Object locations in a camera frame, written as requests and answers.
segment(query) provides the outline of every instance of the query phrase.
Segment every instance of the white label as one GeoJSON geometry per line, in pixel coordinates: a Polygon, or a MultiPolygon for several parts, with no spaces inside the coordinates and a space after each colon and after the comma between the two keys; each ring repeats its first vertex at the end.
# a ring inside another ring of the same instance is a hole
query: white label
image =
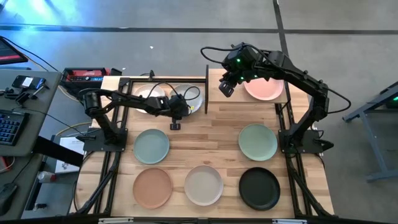
{"type": "Polygon", "coordinates": [[[29,87],[30,84],[32,83],[32,81],[33,81],[33,78],[26,77],[24,82],[22,83],[22,86],[29,87]]]}

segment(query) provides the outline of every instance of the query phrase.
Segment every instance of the keyboard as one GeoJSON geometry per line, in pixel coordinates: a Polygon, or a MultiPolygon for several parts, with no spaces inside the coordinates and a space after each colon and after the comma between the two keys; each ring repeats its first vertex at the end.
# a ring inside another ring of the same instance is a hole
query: keyboard
{"type": "Polygon", "coordinates": [[[0,110],[0,144],[15,146],[29,113],[0,110]]]}

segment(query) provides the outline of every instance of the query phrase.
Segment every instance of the gray floor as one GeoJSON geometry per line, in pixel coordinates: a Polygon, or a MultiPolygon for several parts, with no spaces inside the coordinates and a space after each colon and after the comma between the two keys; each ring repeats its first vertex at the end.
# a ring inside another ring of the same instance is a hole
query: gray floor
{"type": "MultiPolygon", "coordinates": [[[[277,28],[272,0],[24,2],[27,1],[8,1],[0,13],[0,22],[92,27],[277,28]]],[[[279,0],[279,3],[285,29],[398,29],[398,3],[394,0],[279,0]]],[[[262,49],[280,49],[278,34],[2,30],[0,35],[39,54],[59,70],[114,67],[124,69],[125,75],[138,75],[150,69],[159,75],[202,75],[208,62],[199,49],[206,45],[228,47],[245,41],[262,49]]],[[[347,96],[353,102],[349,111],[397,81],[396,35],[287,35],[286,39],[293,63],[347,96]]],[[[210,53],[220,60],[223,55],[210,53]]],[[[34,67],[31,63],[20,66],[34,67]]],[[[331,94],[330,98],[331,110],[345,106],[338,97],[331,94]]],[[[59,92],[49,113],[68,124],[89,120],[78,103],[59,92]],[[61,110],[65,104],[68,110],[61,110]]],[[[335,143],[324,157],[335,213],[344,218],[397,223],[398,179],[366,183],[365,177],[378,171],[376,160],[361,122],[345,124],[341,120],[345,114],[331,114],[317,124],[326,130],[324,138],[335,143]]],[[[49,138],[63,128],[49,118],[41,135],[49,138]]],[[[398,154],[388,153],[391,157],[398,154]]],[[[48,203],[51,208],[25,213],[24,217],[67,211],[70,185],[48,185],[44,190],[39,202],[48,203]],[[49,197],[49,192],[58,199],[49,197]]]]}

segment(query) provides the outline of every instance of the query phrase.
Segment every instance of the green plate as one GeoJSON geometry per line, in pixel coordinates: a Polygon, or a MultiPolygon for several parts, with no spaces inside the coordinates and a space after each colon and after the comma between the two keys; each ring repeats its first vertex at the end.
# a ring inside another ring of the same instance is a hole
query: green plate
{"type": "Polygon", "coordinates": [[[163,131],[148,129],[137,136],[133,151],[139,161],[145,164],[155,164],[166,157],[169,148],[169,139],[163,131]]]}
{"type": "Polygon", "coordinates": [[[270,159],[278,148],[275,134],[263,124],[250,124],[239,134],[239,147],[254,161],[270,159]]]}

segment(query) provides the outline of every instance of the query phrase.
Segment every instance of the phone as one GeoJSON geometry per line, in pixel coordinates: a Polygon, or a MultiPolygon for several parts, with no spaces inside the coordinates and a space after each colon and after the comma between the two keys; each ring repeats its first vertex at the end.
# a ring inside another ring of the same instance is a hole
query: phone
{"type": "Polygon", "coordinates": [[[28,90],[38,90],[42,84],[45,83],[45,78],[27,77],[25,75],[18,75],[12,87],[14,88],[27,88],[28,90]]]}

